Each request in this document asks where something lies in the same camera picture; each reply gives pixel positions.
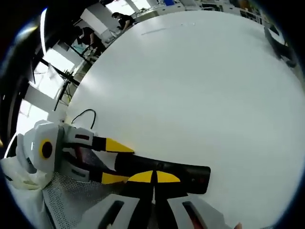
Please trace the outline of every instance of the window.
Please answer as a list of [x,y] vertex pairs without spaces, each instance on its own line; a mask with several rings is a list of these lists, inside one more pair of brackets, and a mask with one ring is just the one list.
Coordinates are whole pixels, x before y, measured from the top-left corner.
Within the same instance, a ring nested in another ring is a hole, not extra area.
[[23,100],[19,110],[16,132],[18,134],[25,134],[34,127],[36,122],[47,120],[47,118],[48,112],[45,112],[30,104],[28,101]]
[[150,8],[150,4],[147,2],[147,0],[132,0],[135,4],[135,6],[141,10],[142,8],[148,9]]
[[121,14],[132,15],[134,10],[130,7],[129,4],[125,0],[115,0],[106,5],[107,9],[110,10],[111,13],[119,12]]
[[53,68],[49,68],[40,62],[34,70],[36,83],[31,83],[33,87],[52,99],[56,97],[64,83],[64,80],[54,71]]
[[43,58],[62,72],[65,70],[71,71],[74,67],[74,64],[71,61],[54,49],[49,49]]

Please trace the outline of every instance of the yellow circle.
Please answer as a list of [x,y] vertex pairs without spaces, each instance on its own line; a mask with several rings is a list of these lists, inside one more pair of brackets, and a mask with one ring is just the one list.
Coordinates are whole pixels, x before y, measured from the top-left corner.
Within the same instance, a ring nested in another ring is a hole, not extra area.
[[43,147],[43,145],[45,144],[45,143],[47,143],[47,142],[50,142],[51,143],[51,141],[49,140],[49,139],[43,139],[41,142],[40,142],[40,146],[39,146],[39,155],[43,158],[43,159],[45,159],[45,160],[47,160],[47,159],[49,159],[49,158],[46,158],[44,155],[43,155],[43,151],[42,151],[42,147]]

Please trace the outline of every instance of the white tabletop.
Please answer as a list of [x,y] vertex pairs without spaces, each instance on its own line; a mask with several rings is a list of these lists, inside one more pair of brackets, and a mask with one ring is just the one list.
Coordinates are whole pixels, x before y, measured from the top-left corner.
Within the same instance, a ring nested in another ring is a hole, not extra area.
[[88,71],[68,116],[87,108],[99,136],[140,156],[209,166],[202,198],[231,227],[274,224],[300,181],[304,92],[251,20],[185,11],[135,25]]

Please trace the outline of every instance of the black cable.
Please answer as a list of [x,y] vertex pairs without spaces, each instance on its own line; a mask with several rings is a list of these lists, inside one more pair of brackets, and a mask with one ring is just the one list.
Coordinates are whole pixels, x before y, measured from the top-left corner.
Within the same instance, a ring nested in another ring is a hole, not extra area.
[[95,112],[93,109],[87,109],[87,110],[84,110],[83,112],[81,112],[78,116],[76,116],[76,117],[72,120],[71,124],[73,124],[73,122],[75,121],[75,119],[77,119],[78,117],[82,116],[84,113],[86,113],[86,112],[88,112],[88,111],[92,111],[92,112],[94,113],[93,122],[92,122],[92,125],[91,125],[91,127],[90,127],[90,129],[92,129],[93,126],[94,126],[94,124],[95,124],[95,118],[96,118],[96,112]]

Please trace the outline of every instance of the white cloth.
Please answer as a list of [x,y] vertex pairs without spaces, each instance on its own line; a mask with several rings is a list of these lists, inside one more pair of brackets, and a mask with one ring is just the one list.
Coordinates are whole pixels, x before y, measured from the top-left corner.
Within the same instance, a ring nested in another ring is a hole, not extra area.
[[38,171],[29,174],[19,163],[17,157],[8,157],[0,161],[7,185],[20,210],[31,224],[38,229],[52,229],[46,212],[42,189],[52,180],[53,174]]
[[16,189],[43,189],[53,177],[53,174],[46,174],[39,170],[35,174],[29,174],[20,165],[16,156],[2,159],[1,167],[4,174],[12,179],[10,184]]

